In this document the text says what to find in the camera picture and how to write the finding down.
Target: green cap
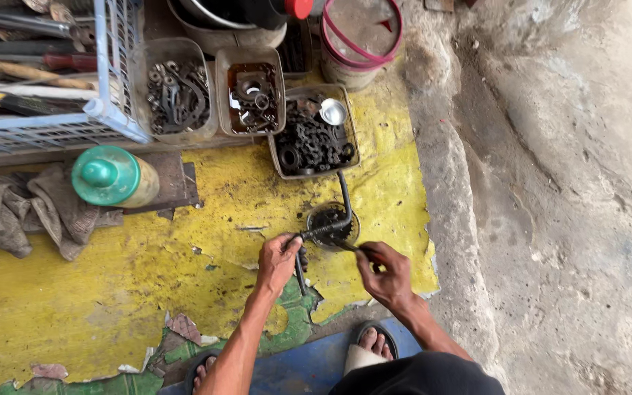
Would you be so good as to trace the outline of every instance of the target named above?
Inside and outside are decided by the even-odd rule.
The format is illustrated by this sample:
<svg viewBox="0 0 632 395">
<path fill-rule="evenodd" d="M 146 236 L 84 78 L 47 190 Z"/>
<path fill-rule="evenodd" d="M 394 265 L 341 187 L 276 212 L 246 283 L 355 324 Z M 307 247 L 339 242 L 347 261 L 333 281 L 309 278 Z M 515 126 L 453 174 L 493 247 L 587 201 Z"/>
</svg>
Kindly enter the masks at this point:
<svg viewBox="0 0 632 395">
<path fill-rule="evenodd" d="M 140 184 L 140 165 L 128 151 L 114 146 L 89 148 L 75 161 L 72 186 L 86 202 L 113 206 L 128 199 Z"/>
</svg>

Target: blue plastic crate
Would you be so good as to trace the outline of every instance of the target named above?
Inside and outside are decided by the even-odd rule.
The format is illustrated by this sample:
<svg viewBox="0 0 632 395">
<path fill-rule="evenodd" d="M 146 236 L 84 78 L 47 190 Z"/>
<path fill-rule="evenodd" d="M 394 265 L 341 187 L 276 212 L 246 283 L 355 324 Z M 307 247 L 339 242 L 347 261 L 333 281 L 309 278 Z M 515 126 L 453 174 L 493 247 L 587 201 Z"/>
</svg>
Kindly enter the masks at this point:
<svg viewBox="0 0 632 395">
<path fill-rule="evenodd" d="M 0 156 L 153 141 L 135 121 L 128 82 L 127 57 L 140 42 L 140 2 L 94 0 L 94 9 L 99 98 L 89 101 L 84 113 L 0 120 Z M 112 84 L 118 93 L 114 102 Z"/>
</svg>

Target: cloth rag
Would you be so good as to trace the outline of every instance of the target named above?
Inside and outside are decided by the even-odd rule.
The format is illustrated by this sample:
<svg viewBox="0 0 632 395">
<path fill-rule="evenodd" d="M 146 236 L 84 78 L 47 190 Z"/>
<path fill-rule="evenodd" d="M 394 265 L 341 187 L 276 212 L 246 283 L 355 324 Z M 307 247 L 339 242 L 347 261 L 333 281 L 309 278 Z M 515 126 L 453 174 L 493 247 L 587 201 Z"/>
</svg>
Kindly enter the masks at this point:
<svg viewBox="0 0 632 395">
<path fill-rule="evenodd" d="M 100 207 L 82 200 L 70 181 L 71 168 L 54 163 L 41 173 L 0 176 L 0 248 L 24 258 L 33 247 L 25 221 L 40 222 L 60 254 L 73 261 L 89 242 Z"/>
</svg>

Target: plastic bottle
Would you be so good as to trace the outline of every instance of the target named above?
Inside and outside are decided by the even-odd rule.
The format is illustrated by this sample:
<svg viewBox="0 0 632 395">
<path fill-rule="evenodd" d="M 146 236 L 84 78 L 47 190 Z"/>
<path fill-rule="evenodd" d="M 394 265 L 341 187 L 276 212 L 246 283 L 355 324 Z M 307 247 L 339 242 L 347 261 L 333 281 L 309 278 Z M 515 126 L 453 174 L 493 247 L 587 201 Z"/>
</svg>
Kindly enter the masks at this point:
<svg viewBox="0 0 632 395">
<path fill-rule="evenodd" d="M 89 148 L 75 161 L 72 186 L 86 202 L 98 206 L 142 207 L 160 189 L 155 168 L 114 146 Z"/>
</svg>

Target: yellow painted floor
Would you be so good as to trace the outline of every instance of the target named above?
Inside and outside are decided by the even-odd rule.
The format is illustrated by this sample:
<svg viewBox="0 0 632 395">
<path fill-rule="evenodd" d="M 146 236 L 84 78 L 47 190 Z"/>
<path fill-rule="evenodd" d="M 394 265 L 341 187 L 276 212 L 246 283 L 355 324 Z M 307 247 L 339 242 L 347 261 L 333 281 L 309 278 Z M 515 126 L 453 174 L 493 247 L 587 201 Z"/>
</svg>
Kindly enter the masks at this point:
<svg viewBox="0 0 632 395">
<path fill-rule="evenodd" d="M 394 67 L 350 95 L 362 163 L 346 179 L 360 241 L 383 240 L 411 257 L 415 290 L 433 292 L 434 248 L 406 97 Z M 0 251 L 0 383 L 28 381 L 31 364 L 63 364 L 67 381 L 114 375 L 121 364 L 140 368 L 146 346 L 160 340 L 166 310 L 187 314 L 202 334 L 229 336 L 262 242 L 303 229 L 310 207 L 341 198 L 336 176 L 282 180 L 266 145 L 187 150 L 183 158 L 195 163 L 203 208 L 177 209 L 174 221 L 154 212 L 127 216 L 122 227 L 95 230 L 73 263 L 47 236 L 31 237 L 25 259 Z M 248 226 L 265 228 L 241 230 Z M 307 247 L 307 278 L 324 298 L 314 323 L 369 299 L 352 253 Z M 286 325 L 276 306 L 268 331 Z"/>
</svg>

